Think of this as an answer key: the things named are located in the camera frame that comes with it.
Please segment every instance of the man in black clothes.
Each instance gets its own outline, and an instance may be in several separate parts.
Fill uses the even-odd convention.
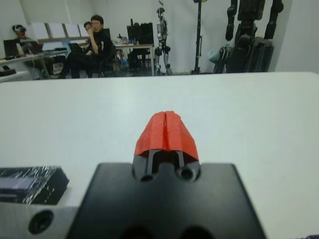
[[[113,44],[104,32],[104,20],[99,15],[91,17],[92,27],[87,30],[90,36],[89,51],[85,53],[70,53],[60,73],[60,78],[71,71],[72,78],[80,78],[80,70],[96,69],[101,60],[110,57]]]

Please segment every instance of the seated person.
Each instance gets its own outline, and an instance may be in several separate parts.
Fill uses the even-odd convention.
[[[25,35],[26,29],[22,25],[14,25],[12,30],[17,34],[16,40],[20,43],[22,50],[25,54],[29,54],[29,49],[26,45],[27,42],[34,41],[33,39]],[[52,57],[43,58],[46,69],[48,70],[49,75],[53,75],[53,63],[54,59]],[[32,61],[26,61],[25,64],[28,67],[33,67]],[[43,70],[43,66],[40,59],[34,60],[34,67],[39,70]]]
[[[91,40],[89,51],[86,54],[71,52],[60,73],[61,79],[65,79],[70,71],[72,78],[80,78],[80,70],[96,69],[101,60],[110,57],[113,44],[103,30],[103,18],[94,15],[91,17],[91,22],[92,27],[87,30]]]

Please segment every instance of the black box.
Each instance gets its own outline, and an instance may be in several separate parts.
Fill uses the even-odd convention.
[[[0,168],[0,202],[56,205],[68,183],[60,167]]]

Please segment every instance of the white table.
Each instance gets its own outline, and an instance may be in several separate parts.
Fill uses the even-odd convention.
[[[13,75],[0,77],[0,83],[10,82],[10,81],[23,81],[23,80],[26,80],[26,79],[28,79],[28,80],[31,79],[30,72],[28,72],[28,71],[18,71],[18,72],[16,72]]]
[[[68,51],[67,50],[62,50],[62,51],[49,51],[49,52],[43,52],[43,53],[39,53],[39,54],[36,54],[36,55],[26,55],[26,56],[23,56],[23,57],[20,57],[20,58],[15,58],[15,59],[12,59],[12,60],[0,60],[0,67],[1,66],[6,66],[6,65],[10,65],[10,64],[14,64],[14,63],[19,63],[19,62],[26,62],[26,61],[32,61],[32,60],[37,60],[37,59],[40,59],[41,60],[41,63],[42,63],[42,66],[43,66],[43,69],[44,69],[44,72],[45,72],[45,75],[47,77],[49,77],[49,73],[48,73],[48,70],[45,66],[45,63],[43,61],[43,58],[44,57],[48,57],[48,56],[57,56],[57,55],[65,55],[67,57],[68,55]]]
[[[178,113],[201,163],[234,163],[269,239],[319,233],[319,75],[0,84],[1,167],[60,165],[79,205],[100,162],[132,162],[151,116]]]
[[[155,75],[155,66],[154,66],[154,46],[153,44],[124,44],[124,45],[115,45],[116,49],[149,49],[151,54],[151,66],[152,66],[152,76]]]

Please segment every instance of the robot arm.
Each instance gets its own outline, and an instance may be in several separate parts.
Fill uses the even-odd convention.
[[[238,0],[231,0],[231,6],[227,10],[228,15],[228,25],[226,30],[226,40],[230,41],[233,39],[234,36],[234,22],[235,22],[235,15],[237,14],[238,8]]]
[[[276,22],[278,14],[281,13],[284,10],[284,4],[282,0],[273,0],[273,6],[271,8],[270,13],[270,20],[267,25],[266,33],[265,33],[265,39],[273,39],[275,35],[276,30]]]

